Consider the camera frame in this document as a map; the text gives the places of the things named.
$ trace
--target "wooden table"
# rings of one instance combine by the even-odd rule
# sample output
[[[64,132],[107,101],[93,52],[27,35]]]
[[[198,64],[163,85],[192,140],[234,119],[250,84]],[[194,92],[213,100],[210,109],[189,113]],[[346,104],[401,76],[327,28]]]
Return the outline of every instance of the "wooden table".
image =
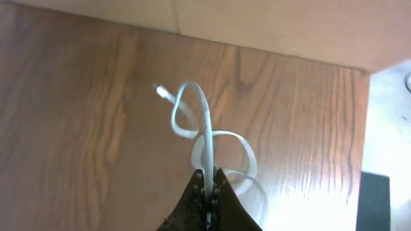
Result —
[[[151,84],[184,81],[202,86],[215,128],[254,148],[265,230],[354,230],[368,73],[10,4],[0,230],[155,230],[194,169],[193,142],[172,132]],[[216,143],[220,166],[247,165],[234,139]]]

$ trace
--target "white cable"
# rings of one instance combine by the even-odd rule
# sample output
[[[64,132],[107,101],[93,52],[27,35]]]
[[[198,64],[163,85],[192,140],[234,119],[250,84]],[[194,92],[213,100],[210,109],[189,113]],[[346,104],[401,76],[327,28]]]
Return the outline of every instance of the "white cable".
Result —
[[[246,179],[237,188],[234,189],[237,195],[241,195],[245,193],[247,189],[251,187],[252,184],[255,184],[258,187],[258,189],[261,191],[263,195],[263,209],[264,209],[263,215],[261,216],[261,221],[260,221],[260,225],[262,225],[263,222],[265,221],[265,216],[267,215],[267,206],[268,206],[267,195],[265,194],[265,191],[262,188],[262,186],[255,179],[257,176],[257,160],[247,140],[245,140],[242,136],[234,132],[229,132],[229,131],[224,131],[224,130],[212,131],[211,117],[210,117],[210,111],[209,111],[207,99],[202,89],[197,83],[191,83],[191,82],[183,83],[179,87],[177,96],[173,96],[172,94],[170,94],[167,91],[167,89],[161,85],[153,85],[153,87],[155,88],[158,95],[160,95],[162,98],[167,99],[168,101],[174,104],[173,110],[171,111],[171,127],[173,128],[173,131],[177,135],[188,138],[188,139],[194,139],[197,136],[198,131],[199,131],[199,125],[191,109],[185,103],[181,102],[181,96],[186,87],[191,87],[196,92],[197,96],[200,98],[204,134],[199,136],[194,144],[193,151],[191,152],[191,163],[194,165],[196,169],[203,169],[204,171],[204,187],[205,187],[206,195],[208,198],[210,197],[211,192],[213,190],[213,177],[214,177],[213,136],[233,135],[241,142],[241,144],[245,148],[247,157],[249,159],[249,168],[247,170],[247,173],[243,173],[241,171],[233,170],[233,169],[225,169],[224,173],[226,175],[234,173],[234,174],[240,174],[240,175],[245,176]],[[186,115],[186,117],[189,120],[190,125],[194,128],[194,130],[186,130],[186,129],[179,127],[176,124],[175,114],[177,113],[178,108],[181,109],[184,115]],[[205,151],[205,166],[203,167],[203,165],[201,164],[201,157],[202,157],[204,149],[206,151]]]

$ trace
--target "beige panel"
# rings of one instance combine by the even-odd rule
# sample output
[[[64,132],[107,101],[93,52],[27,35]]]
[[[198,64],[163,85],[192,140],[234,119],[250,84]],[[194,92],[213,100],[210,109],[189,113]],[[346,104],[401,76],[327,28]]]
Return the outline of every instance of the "beige panel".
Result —
[[[176,32],[171,0],[13,0],[13,2]]]
[[[409,0],[176,0],[180,32],[376,71],[411,58]]]

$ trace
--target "wooden surface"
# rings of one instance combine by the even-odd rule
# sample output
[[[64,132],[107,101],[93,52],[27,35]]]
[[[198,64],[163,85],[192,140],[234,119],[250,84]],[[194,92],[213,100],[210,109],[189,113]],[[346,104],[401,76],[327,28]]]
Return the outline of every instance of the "wooden surface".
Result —
[[[193,173],[193,142],[151,84],[183,81],[202,86],[215,128],[254,148],[265,230],[354,230],[366,72],[8,4],[0,230],[155,230]],[[215,142],[220,166],[246,165],[234,139]]]
[[[409,0],[7,0],[376,72],[411,58]]]

